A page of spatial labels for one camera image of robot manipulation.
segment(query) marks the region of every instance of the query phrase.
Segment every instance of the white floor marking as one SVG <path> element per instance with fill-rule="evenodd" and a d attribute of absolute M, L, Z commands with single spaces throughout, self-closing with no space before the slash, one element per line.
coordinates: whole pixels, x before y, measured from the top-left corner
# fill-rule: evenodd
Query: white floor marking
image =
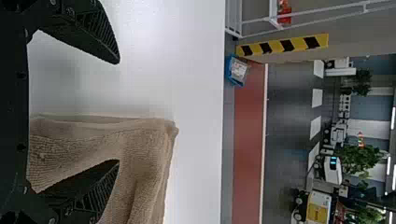
<path fill-rule="evenodd" d="M 310 140 L 314 138 L 320 132 L 321 116 L 311 121 L 311 136 Z"/>
<path fill-rule="evenodd" d="M 323 78 L 324 76 L 324 62 L 321 60 L 314 61 L 314 75 Z"/>
<path fill-rule="evenodd" d="M 312 108 L 322 105 L 322 101 L 323 101 L 323 90 L 313 89 Z"/>
<path fill-rule="evenodd" d="M 320 143 L 318 142 L 314 148 L 309 152 L 309 159 L 308 159 L 308 171 L 311 169 L 312 165 L 314 164 L 315 157 L 319 154 L 319 147 Z"/>
<path fill-rule="evenodd" d="M 265 138 L 267 135 L 267 98 L 268 98 L 268 63 L 265 65 L 265 78 L 264 78 L 264 107 L 262 117 L 262 181 L 260 184 L 260 217 L 259 224 L 262 224 L 262 207 L 264 203 L 264 168 L 265 168 Z"/>

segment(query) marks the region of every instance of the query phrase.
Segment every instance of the yellow sign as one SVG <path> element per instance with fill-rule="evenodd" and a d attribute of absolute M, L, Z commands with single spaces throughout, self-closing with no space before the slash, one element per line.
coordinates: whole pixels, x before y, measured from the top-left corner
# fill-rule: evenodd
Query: yellow sign
<path fill-rule="evenodd" d="M 308 210 L 306 211 L 306 216 L 308 220 L 315 221 L 321 224 L 326 224 L 327 213 L 328 211 L 326 208 L 310 203 L 308 205 Z"/>
<path fill-rule="evenodd" d="M 236 55 L 240 57 L 260 56 L 263 54 L 294 52 L 309 49 L 326 49 L 328 47 L 329 34 L 320 34 L 239 45 L 236 47 Z"/>

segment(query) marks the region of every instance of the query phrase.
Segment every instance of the yellow machine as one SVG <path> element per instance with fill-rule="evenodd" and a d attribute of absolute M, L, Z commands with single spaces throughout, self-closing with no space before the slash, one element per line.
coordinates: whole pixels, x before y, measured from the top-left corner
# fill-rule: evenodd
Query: yellow machine
<path fill-rule="evenodd" d="M 293 217 L 306 224 L 329 224 L 332 196 L 312 191 L 296 198 L 298 206 Z"/>

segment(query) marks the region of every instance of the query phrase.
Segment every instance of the yellow and black striped barrier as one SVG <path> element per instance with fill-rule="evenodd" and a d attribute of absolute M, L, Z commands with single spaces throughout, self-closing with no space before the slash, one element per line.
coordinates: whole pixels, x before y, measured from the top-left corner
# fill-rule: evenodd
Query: yellow and black striped barrier
<path fill-rule="evenodd" d="M 308 35 L 281 40 L 270 40 L 253 44 L 239 45 L 236 55 L 260 56 L 263 54 L 302 51 L 308 49 L 326 49 L 329 47 L 329 34 Z"/>

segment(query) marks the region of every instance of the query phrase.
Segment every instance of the floor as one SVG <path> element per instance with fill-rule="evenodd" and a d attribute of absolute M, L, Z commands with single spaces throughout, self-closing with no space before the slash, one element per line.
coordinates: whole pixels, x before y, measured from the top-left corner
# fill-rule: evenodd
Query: floor
<path fill-rule="evenodd" d="M 292 189 L 305 187 L 308 154 L 320 138 L 310 140 L 311 121 L 322 115 L 312 93 L 323 79 L 313 74 L 313 63 L 270 65 L 263 223 L 290 222 Z"/>
<path fill-rule="evenodd" d="M 245 86 L 234 92 L 233 224 L 259 223 L 261 218 L 268 76 L 265 65 L 247 64 Z"/>
<path fill-rule="evenodd" d="M 37 32 L 28 46 L 31 113 L 174 120 L 164 224 L 220 223 L 224 1 L 101 2 L 121 63 Z"/>
<path fill-rule="evenodd" d="M 226 54 L 232 46 L 226 37 Z M 340 78 L 313 74 L 313 62 L 269 65 L 262 223 L 290 223 L 292 189 L 305 188 L 308 154 L 319 149 L 323 128 L 338 117 Z M 314 97 L 318 92 L 319 103 Z M 221 223 L 225 224 L 232 223 L 235 190 L 235 102 L 228 82 L 224 83 L 224 100 Z"/>

